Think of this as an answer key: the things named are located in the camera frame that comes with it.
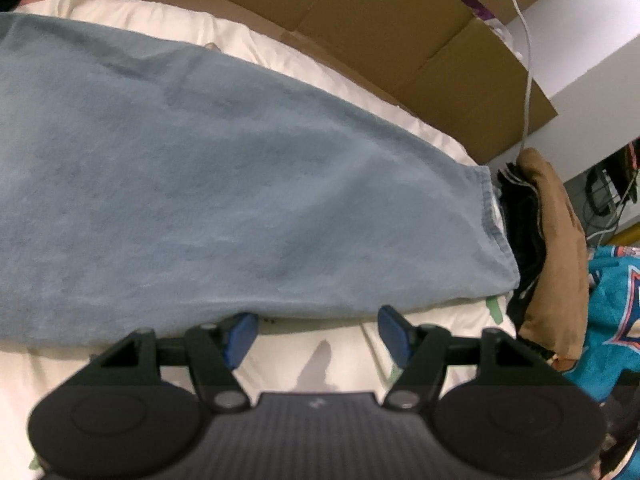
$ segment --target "blue blanket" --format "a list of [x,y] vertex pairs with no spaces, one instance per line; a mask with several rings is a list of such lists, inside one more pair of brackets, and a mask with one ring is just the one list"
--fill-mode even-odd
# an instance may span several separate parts
[[487,168],[204,48],[0,14],[0,337],[501,294]]
[[589,272],[593,290],[584,351],[565,376],[604,402],[622,370],[640,372],[640,249],[599,247]]

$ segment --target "cardboard box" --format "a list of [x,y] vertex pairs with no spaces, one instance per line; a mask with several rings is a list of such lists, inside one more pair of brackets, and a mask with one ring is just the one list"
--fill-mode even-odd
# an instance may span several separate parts
[[[242,22],[412,111],[483,163],[520,140],[526,70],[459,0],[155,0]],[[556,112],[534,85],[531,126]]]

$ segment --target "white wall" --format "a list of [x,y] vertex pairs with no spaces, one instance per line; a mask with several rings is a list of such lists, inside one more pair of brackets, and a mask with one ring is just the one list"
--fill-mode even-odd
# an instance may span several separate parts
[[[566,182],[640,136],[640,0],[539,0],[525,17],[534,77],[559,113],[527,145]],[[509,28],[524,54],[522,26]],[[503,167],[517,149],[489,166]]]
[[[539,0],[524,15],[533,39],[533,73],[547,96],[640,34],[640,0]],[[522,23],[513,20],[507,28],[527,61]]]

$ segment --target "cable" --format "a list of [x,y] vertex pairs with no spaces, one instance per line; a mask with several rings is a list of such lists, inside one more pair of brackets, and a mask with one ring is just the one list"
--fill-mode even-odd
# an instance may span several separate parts
[[524,150],[525,143],[527,142],[527,136],[529,135],[529,116],[531,109],[531,87],[533,86],[533,58],[531,51],[531,31],[529,30],[529,25],[527,25],[527,20],[524,19],[524,14],[520,10],[520,6],[518,5],[517,0],[511,0],[513,2],[513,6],[518,13],[520,21],[522,22],[522,26],[524,27],[525,36],[527,37],[527,87],[524,92],[524,127],[522,129],[522,140],[520,141],[520,151],[518,155],[522,153]]
[[591,240],[592,238],[595,238],[596,236],[600,235],[600,239],[598,240],[598,245],[597,247],[600,247],[601,243],[602,243],[602,237],[607,234],[610,233],[612,231],[615,231],[618,226],[620,225],[620,220],[622,218],[622,213],[625,211],[625,207],[628,201],[626,200],[627,195],[629,194],[629,192],[631,191],[631,188],[633,187],[633,185],[636,183],[636,180],[638,179],[638,170],[636,170],[634,172],[634,176],[633,178],[629,181],[629,185],[626,187],[626,191],[624,193],[624,195],[622,196],[622,198],[620,199],[620,203],[622,204],[622,208],[620,209],[620,212],[616,215],[615,218],[611,219],[606,227],[601,230],[601,231],[596,231],[594,233],[591,233],[589,236],[587,236],[587,241]]

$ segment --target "white bedsheet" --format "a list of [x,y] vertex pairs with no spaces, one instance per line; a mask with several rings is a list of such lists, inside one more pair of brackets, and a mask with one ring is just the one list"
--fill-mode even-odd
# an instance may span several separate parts
[[[356,106],[397,124],[430,142],[463,164],[475,164],[449,136],[363,90],[347,78],[298,51],[249,30],[244,25],[164,4],[133,0],[45,0],[16,9],[134,30],[156,38],[205,45],[271,68],[324,89]],[[461,255],[461,279],[464,256]],[[455,335],[479,336],[499,326],[511,335],[506,298],[460,301],[408,316],[416,323],[445,326]],[[0,478],[32,478],[33,458],[25,427],[40,397],[81,368],[95,348],[29,349],[0,343]],[[163,371],[166,379],[188,387],[183,369]],[[445,389],[471,379],[473,367],[457,367],[447,375]],[[372,320],[263,321],[260,335],[236,376],[254,399],[265,390],[375,391],[382,397],[397,376]]]

